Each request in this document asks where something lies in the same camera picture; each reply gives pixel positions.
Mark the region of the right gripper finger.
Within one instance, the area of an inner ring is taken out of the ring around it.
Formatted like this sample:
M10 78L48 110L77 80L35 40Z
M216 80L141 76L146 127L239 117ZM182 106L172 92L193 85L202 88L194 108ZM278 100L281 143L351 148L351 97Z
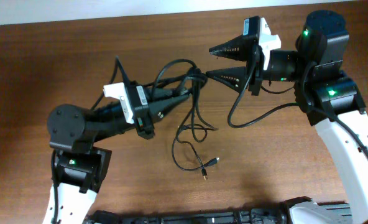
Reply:
M211 70L206 72L206 76L226 85L238 93L243 90L248 77L246 67L232 67Z
M223 44L209 49L209 54L237 61L247 61L249 50L249 39L239 35Z

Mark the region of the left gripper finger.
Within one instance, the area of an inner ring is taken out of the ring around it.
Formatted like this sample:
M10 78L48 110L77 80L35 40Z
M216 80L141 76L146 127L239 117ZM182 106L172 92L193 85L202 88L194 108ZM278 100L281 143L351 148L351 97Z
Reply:
M169 88L156 88L155 91L152 91L151 87L146 87L145 94L148 100L184 99L184 95Z
M187 99L189 99L188 95L182 95L151 102L149 104L149 114L152 121L163 120L175 107Z

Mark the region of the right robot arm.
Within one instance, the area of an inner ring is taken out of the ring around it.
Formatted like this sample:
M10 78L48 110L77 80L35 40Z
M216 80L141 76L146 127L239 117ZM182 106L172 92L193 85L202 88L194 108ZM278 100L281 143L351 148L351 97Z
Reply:
M282 50L263 17L244 20L242 34L210 48L211 55L244 62L207 75L243 95L258 95L263 81L291 82L295 106L327 147L345 188L345 205L318 205L309 197L282 202L256 218L277 223L368 223L368 115L356 83L341 69L349 32L342 15L308 14L295 50Z

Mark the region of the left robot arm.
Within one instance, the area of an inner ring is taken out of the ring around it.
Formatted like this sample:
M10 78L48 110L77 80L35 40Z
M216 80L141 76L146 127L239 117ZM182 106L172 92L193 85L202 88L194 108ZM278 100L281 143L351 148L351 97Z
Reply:
M136 130L152 139L154 124L188 99L188 93L140 85L105 90L115 101L96 110L75 105L57 106L47 120L52 148L48 209L44 223L82 223L94 204L108 172L112 152L98 141Z

